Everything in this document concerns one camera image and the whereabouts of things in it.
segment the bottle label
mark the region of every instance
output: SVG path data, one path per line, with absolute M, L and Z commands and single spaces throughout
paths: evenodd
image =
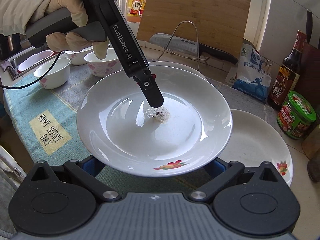
M 143 3 L 145 0 L 128 0 L 128 16 L 137 16 L 139 17 L 139 8 L 141 6 L 140 9 L 140 14 L 143 14 L 143 9 L 144 9 L 144 5 L 145 3 Z
M 293 90 L 300 75 L 282 65 L 270 91 L 270 99 L 281 106 L 288 93 Z
M 303 32 L 298 31 L 297 32 L 297 37 L 296 37 L 296 41 L 294 43 L 293 48 L 296 49 L 299 52 L 302 52 L 303 49 L 303 43 L 306 40 L 307 35 L 305 35 Z
M 295 139 L 301 138 L 310 126 L 303 122 L 300 117 L 292 111 L 288 102 L 285 102 L 282 106 L 277 116 L 277 122 L 287 135 Z

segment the metal wire stand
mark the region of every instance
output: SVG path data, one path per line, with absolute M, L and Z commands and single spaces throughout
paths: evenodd
M 139 11 L 138 11 L 138 14 L 139 14 L 140 18 L 142 18 L 142 15 L 141 15 L 141 13 L 140 13 L 141 7 L 142 7 L 142 5 L 143 5 L 146 1 L 147 1 L 147 0 L 143 1 L 143 2 L 140 4 Z M 198 54 L 198 57 L 185 57 L 185 56 L 182 56 L 182 55 L 179 55 L 179 54 L 173 52 L 171 49 L 168 49 L 168 46 L 169 46 L 169 44 L 170 44 L 170 41 L 172 40 L 175 32 L 177 31 L 178 27 L 179 27 L 181 24 L 183 24 L 183 23 L 190 23 L 190 24 L 192 24 L 192 25 L 194 26 L 194 28 L 196 29 L 197 47 L 198 47 L 198 48 L 197 48 L 197 50 L 198 50 L 198 51 L 197 51 L 197 54 Z M 166 50 L 169 51 L 171 54 L 177 55 L 177 56 L 179 56 L 179 57 L 183 57 L 183 58 L 187 58 L 187 59 L 192 59 L 192 60 L 197 60 L 197 61 L 198 61 L 198 71 L 199 71 L 199 68 L 200 68 L 200 60 L 205 61 L 205 64 L 208 65 L 208 64 L 207 64 L 207 60 L 209 59 L 208 57 L 200 58 L 200 55 L 199 55 L 199 34 L 198 34 L 198 28 L 196 27 L 196 25 L 195 25 L 193 22 L 190 22 L 190 21 L 182 21 L 182 22 L 180 22 L 180 23 L 177 25 L 177 27 L 175 28 L 174 32 L 172 33 L 172 35 L 171 35 L 171 37 L 170 37 L 170 39 L 169 39 L 169 41 L 168 41 L 168 43 L 167 43 L 167 45 L 165 46 L 164 50 L 162 51 L 161 55 L 157 58 L 157 60 L 159 60 L 159 59 L 161 58 L 161 56 L 165 53 Z

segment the jar label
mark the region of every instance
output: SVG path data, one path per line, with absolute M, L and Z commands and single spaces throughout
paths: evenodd
M 282 65 L 270 91 L 271 100 L 281 106 L 288 93 L 295 88 L 299 77 L 300 75 Z
M 295 139 L 302 137 L 309 127 L 291 110 L 287 102 L 282 106 L 277 116 L 277 122 L 287 135 Z
M 296 104 L 301 108 L 305 115 L 311 114 L 311 108 L 306 104 L 306 102 L 300 98 L 298 95 L 293 94 L 292 99 L 296 102 Z

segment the wall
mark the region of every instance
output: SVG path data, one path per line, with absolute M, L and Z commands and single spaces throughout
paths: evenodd
M 307 9 L 311 9 L 314 14 L 310 44 L 318 47 L 320 0 L 267 0 L 257 49 L 261 55 L 274 62 L 273 78 L 275 78 L 283 58 L 292 49 L 297 30 L 306 32 Z

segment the wooden cutting board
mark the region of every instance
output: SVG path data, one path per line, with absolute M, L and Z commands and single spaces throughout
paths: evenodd
M 250 0 L 147 0 L 137 39 L 149 41 L 156 33 L 172 34 L 182 21 L 193 22 L 199 41 L 239 57 L 247 24 Z M 196 30 L 188 23 L 175 36 L 196 41 Z

